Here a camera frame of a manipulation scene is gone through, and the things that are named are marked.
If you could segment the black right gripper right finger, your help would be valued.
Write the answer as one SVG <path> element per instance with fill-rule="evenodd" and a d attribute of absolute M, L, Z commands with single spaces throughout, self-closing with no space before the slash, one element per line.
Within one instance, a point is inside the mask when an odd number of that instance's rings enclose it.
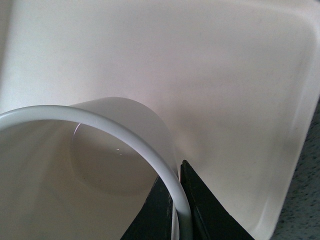
<path fill-rule="evenodd" d="M 187 160 L 180 165 L 180 183 L 186 194 L 195 240 L 252 240 L 227 212 Z"/>

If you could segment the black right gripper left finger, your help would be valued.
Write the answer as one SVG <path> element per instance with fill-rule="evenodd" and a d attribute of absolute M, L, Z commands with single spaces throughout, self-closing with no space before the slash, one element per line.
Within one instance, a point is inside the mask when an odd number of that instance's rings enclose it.
<path fill-rule="evenodd" d="M 170 240 L 172 238 L 173 200 L 158 176 L 137 216 L 122 240 Z"/>

